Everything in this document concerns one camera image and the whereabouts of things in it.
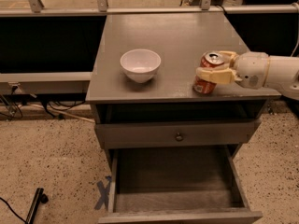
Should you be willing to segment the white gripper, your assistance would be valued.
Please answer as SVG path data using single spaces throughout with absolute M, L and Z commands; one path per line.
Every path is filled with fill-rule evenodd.
M 196 75 L 216 84 L 236 82 L 249 89 L 260 89 L 263 86 L 269 68 L 269 56 L 266 53 L 247 52 L 238 55 L 234 51 L 221 50 L 220 55 L 223 57 L 221 70 L 199 67 Z

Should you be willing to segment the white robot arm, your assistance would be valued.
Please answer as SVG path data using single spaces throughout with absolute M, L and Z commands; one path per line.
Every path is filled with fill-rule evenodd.
M 299 58 L 270 56 L 264 52 L 209 51 L 196 69 L 196 78 L 213 84 L 237 83 L 247 89 L 270 88 L 297 100 Z

